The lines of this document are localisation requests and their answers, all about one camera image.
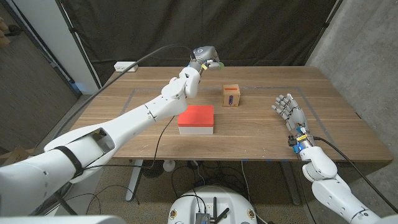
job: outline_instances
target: table top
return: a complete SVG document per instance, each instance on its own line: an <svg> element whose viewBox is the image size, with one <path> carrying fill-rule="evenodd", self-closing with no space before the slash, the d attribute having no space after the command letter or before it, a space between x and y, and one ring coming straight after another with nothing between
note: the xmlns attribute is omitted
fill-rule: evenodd
<svg viewBox="0 0 398 224"><path fill-rule="evenodd" d="M182 67L139 67L99 94L72 129L102 123L140 106L177 77ZM239 84L236 108L222 107L222 85ZM204 71L196 98L189 105L214 106L213 135L180 135L178 116L163 133L157 159L296 161L287 145L285 121L271 105L291 93L303 108L311 134L329 140L357 162L388 162L392 154L316 67L225 67ZM115 158L153 159L158 138L169 118L156 122L127 142ZM343 158L317 142L334 161Z"/></svg>

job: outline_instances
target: small wooden box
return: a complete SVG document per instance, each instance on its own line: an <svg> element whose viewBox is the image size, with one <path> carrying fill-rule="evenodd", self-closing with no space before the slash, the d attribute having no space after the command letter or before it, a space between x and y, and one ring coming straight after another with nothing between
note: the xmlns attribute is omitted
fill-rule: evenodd
<svg viewBox="0 0 398 224"><path fill-rule="evenodd" d="M223 85L223 106L238 106L241 91L238 84Z"/></svg>

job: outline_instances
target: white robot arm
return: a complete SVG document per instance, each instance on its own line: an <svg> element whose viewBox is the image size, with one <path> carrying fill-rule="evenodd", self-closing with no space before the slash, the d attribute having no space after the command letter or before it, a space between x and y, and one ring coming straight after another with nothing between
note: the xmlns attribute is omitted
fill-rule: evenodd
<svg viewBox="0 0 398 224"><path fill-rule="evenodd" d="M300 154L302 161L308 161L302 167L304 176L311 181L315 198L343 217L348 223L377 223L380 220L352 193L348 184L337 174L335 163L315 145L310 135L308 121L303 109L299 107L291 94L276 98L279 107L272 105L294 137L289 138L289 145Z"/></svg>
<svg viewBox="0 0 398 224"><path fill-rule="evenodd" d="M70 131L44 147L44 153L0 168L0 216L28 215L67 182L77 183L100 169L131 138L156 121L187 109L197 95L204 69L223 64L214 47L193 51L189 65L162 94L111 121Z"/></svg>

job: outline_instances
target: blue connector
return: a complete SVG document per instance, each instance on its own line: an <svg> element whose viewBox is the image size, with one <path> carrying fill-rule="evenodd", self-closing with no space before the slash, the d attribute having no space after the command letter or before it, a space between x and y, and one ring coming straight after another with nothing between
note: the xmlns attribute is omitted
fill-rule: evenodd
<svg viewBox="0 0 398 224"><path fill-rule="evenodd" d="M293 151L297 154L300 152L300 148L298 146L293 146Z"/></svg>

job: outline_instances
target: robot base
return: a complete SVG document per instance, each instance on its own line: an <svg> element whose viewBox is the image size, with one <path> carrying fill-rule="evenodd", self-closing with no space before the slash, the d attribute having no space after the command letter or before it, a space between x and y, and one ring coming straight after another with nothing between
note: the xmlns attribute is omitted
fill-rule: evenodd
<svg viewBox="0 0 398 224"><path fill-rule="evenodd" d="M218 216L220 216L223 211L229 208L229 211L223 217L220 217L220 224L256 224L256 214L254 213L253 206L250 204L246 198L242 195L236 193L235 191L228 189L226 187L222 187L219 185L206 185L202 187L195 188L196 195L203 199L206 204L206 213L209 217L212 217L214 220L214 212L216 212ZM197 213L199 213L198 209L198 201L199 207L202 214L199 216L206 216L204 214L205 206L203 202L198 198L192 197L184 197L184 195L195 195L194 191L191 190L182 195L179 199L177 199L169 212L168 216L168 224L196 224L199 222L200 224L206 223L210 224L213 222L203 222L199 220L195 220ZM216 210L214 210L214 198L216 197Z"/></svg>

